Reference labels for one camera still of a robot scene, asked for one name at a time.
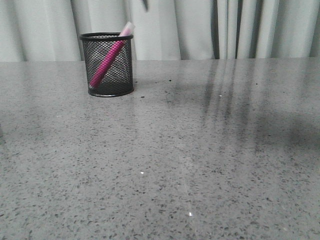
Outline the magenta pen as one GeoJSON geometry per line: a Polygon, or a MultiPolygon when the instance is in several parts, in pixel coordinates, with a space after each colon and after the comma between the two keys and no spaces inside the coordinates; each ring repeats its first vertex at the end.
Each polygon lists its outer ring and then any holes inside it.
{"type": "MultiPolygon", "coordinates": [[[[124,26],[123,30],[119,34],[119,37],[128,37],[130,36],[134,31],[135,25],[128,21],[126,25],[124,26]]],[[[111,49],[108,51],[107,55],[99,65],[96,73],[92,77],[92,79],[89,82],[89,88],[90,89],[96,89],[99,87],[100,83],[102,82],[105,74],[112,66],[113,62],[115,61],[118,54],[121,52],[122,48],[124,47],[126,41],[125,40],[118,40],[116,41],[111,49]]]]}

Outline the grey orange scissors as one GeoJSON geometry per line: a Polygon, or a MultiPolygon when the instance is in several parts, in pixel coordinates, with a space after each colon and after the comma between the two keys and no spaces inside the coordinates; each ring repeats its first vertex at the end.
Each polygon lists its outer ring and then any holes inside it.
{"type": "Polygon", "coordinates": [[[144,10],[146,12],[148,12],[149,10],[149,4],[148,4],[148,0],[141,0],[142,4],[143,4],[143,7],[144,7],[144,10]]]}

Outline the black mesh pen holder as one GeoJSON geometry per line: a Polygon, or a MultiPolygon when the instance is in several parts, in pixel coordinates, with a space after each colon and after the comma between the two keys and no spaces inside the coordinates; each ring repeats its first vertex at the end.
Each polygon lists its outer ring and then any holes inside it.
{"type": "Polygon", "coordinates": [[[84,33],[82,41],[88,93],[97,97],[117,97],[131,93],[133,85],[132,48],[133,35],[119,37],[119,32],[84,33]],[[89,82],[98,70],[112,45],[125,40],[125,45],[104,75],[98,88],[90,88],[89,82]]]}

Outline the light grey curtain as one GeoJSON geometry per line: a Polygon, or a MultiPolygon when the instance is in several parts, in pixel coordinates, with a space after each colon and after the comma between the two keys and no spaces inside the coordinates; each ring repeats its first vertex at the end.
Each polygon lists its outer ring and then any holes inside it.
{"type": "Polygon", "coordinates": [[[137,60],[320,55],[317,0],[3,0],[0,60],[78,61],[80,34],[127,22],[137,60]]]}

